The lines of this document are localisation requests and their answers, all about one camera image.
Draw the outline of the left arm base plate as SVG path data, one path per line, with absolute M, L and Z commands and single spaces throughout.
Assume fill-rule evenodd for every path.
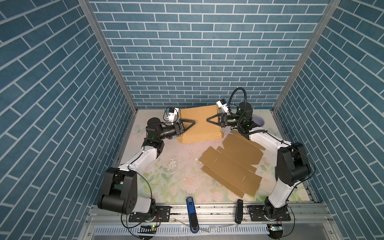
M 150 208 L 148 213 L 131 213 L 128 217 L 130 223 L 140 223 L 140 222 L 155 222 L 156 217 L 160 214 L 160 220 L 163 222 L 169 222 L 171 215 L 171 206 L 156 206 Z

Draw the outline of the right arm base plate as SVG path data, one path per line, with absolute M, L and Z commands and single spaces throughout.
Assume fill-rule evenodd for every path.
M 252 222 L 289 222 L 291 216 L 287 206 L 281 208 L 274 208 L 269 205 L 249 205 L 247 211 L 250 213 Z

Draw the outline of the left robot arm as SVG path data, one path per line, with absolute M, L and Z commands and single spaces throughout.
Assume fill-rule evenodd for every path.
M 158 118 L 149 119 L 147 135 L 140 151 L 126 163 L 106 170 L 99 191 L 98 208 L 124 215 L 144 214 L 146 219 L 153 218 L 156 201 L 153 197 L 138 195 L 138 176 L 159 158 L 165 146 L 164 139 L 179 137 L 195 124 L 193 120 L 167 124 Z

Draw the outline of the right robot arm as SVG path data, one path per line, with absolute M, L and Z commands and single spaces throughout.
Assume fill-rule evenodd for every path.
M 207 122 L 219 127 L 231 127 L 239 134 L 276 156 L 275 176 L 277 182 L 266 198 L 263 212 L 266 219 L 275 221 L 288 212 L 288 200 L 294 189 L 306 181 L 313 172 L 305 146 L 299 142 L 286 142 L 265 130 L 253 121 L 253 109 L 241 102 L 235 113 L 225 99 L 216 102 L 219 113 L 207 118 Z

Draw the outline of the cardboard box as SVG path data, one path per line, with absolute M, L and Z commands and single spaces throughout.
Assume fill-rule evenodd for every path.
M 181 119 L 193 120 L 195 124 L 189 130 L 178 137 L 177 140 L 181 144 L 192 144 L 206 141 L 220 140 L 224 137 L 224 133 L 220 126 L 207 122 L 207 119 L 216 116 L 219 113 L 216 105 L 188 108 L 180 110 Z

